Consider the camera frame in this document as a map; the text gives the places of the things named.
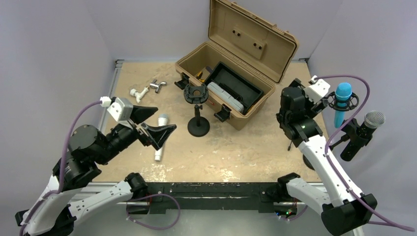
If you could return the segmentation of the white microphone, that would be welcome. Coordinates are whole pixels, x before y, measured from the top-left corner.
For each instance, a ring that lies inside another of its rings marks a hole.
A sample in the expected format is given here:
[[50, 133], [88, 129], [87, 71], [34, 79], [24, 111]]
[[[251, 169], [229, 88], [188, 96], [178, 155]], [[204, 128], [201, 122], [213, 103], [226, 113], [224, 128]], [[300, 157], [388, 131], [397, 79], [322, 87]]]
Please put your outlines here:
[[[158, 118], [158, 126], [164, 126], [167, 125], [169, 121], [169, 117], [167, 114], [161, 114]], [[155, 151], [154, 154], [154, 160], [156, 162], [160, 162], [162, 159], [162, 155], [163, 155], [163, 147], [161, 147], [159, 150]]]

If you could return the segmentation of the black tripod shock-mount stand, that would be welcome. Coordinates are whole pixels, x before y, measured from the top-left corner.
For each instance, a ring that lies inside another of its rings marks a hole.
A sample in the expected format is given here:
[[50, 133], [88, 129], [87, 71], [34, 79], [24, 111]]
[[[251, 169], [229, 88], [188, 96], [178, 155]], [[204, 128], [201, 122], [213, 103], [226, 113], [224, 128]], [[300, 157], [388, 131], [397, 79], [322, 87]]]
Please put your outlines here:
[[333, 148], [340, 143], [349, 141], [348, 145], [343, 150], [341, 157], [344, 160], [350, 160], [363, 146], [366, 146], [369, 143], [370, 139], [372, 139], [372, 135], [368, 134], [368, 127], [365, 124], [359, 125], [355, 118], [350, 121], [343, 119], [343, 113], [356, 108], [358, 106], [358, 101], [359, 98], [355, 93], [343, 97], [340, 92], [332, 92], [315, 105], [312, 102], [308, 102], [308, 107], [303, 113], [291, 114], [290, 124], [295, 124], [296, 121], [298, 121], [300, 125], [307, 124], [308, 121], [312, 121], [325, 107], [333, 108], [336, 113], [335, 126], [341, 128], [341, 131], [345, 132], [345, 135], [343, 135], [339, 141], [330, 145], [329, 148], [330, 150], [333, 150]]

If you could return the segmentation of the blue microphone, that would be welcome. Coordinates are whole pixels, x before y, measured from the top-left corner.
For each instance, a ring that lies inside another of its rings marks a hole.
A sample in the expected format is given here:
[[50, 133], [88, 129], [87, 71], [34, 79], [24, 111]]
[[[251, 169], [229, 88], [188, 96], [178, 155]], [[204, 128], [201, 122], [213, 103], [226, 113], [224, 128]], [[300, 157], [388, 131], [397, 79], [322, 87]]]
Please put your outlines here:
[[347, 82], [340, 83], [335, 91], [335, 116], [334, 127], [339, 128], [344, 120], [345, 109], [348, 106], [350, 97], [352, 95], [352, 86]]

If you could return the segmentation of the black round-base mic stand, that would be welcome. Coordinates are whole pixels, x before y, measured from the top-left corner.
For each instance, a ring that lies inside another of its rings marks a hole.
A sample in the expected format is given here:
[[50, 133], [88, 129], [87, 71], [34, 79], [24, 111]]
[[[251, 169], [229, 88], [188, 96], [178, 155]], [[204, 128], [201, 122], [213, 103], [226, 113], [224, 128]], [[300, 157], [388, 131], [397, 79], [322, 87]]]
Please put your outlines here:
[[209, 98], [209, 90], [205, 84], [200, 86], [186, 85], [183, 90], [184, 99], [187, 103], [194, 105], [194, 117], [187, 124], [188, 132], [194, 137], [202, 137], [210, 130], [209, 121], [202, 117], [200, 110]]

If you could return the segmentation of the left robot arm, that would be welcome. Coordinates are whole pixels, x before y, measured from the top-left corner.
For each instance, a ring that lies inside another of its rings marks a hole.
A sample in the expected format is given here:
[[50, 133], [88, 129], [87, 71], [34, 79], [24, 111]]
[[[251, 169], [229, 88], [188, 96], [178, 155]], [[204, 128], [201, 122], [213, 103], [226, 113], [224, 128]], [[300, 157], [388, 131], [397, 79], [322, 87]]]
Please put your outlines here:
[[54, 166], [46, 188], [36, 203], [16, 213], [22, 236], [67, 236], [76, 224], [111, 204], [134, 200], [149, 195], [148, 185], [139, 173], [94, 196], [72, 203], [71, 199], [101, 174], [99, 165], [108, 164], [136, 141], [160, 150], [176, 125], [149, 126], [146, 120], [156, 113], [156, 107], [101, 105], [117, 122], [108, 134], [95, 126], [71, 126], [61, 158]]

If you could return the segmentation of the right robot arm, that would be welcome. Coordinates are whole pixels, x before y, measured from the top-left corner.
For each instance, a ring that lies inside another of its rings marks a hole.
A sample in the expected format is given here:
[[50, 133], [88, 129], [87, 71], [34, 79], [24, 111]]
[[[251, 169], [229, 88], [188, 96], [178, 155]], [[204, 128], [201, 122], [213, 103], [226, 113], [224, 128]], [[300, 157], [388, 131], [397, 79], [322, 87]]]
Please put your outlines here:
[[326, 94], [330, 85], [322, 79], [312, 78], [309, 86], [294, 79], [281, 91], [277, 113], [279, 127], [310, 162], [326, 192], [307, 183], [296, 173], [278, 178], [277, 183], [265, 190], [275, 202], [297, 199], [314, 210], [327, 231], [333, 236], [358, 232], [367, 224], [377, 200], [365, 195], [352, 182], [330, 151], [322, 130], [314, 117], [327, 107]]

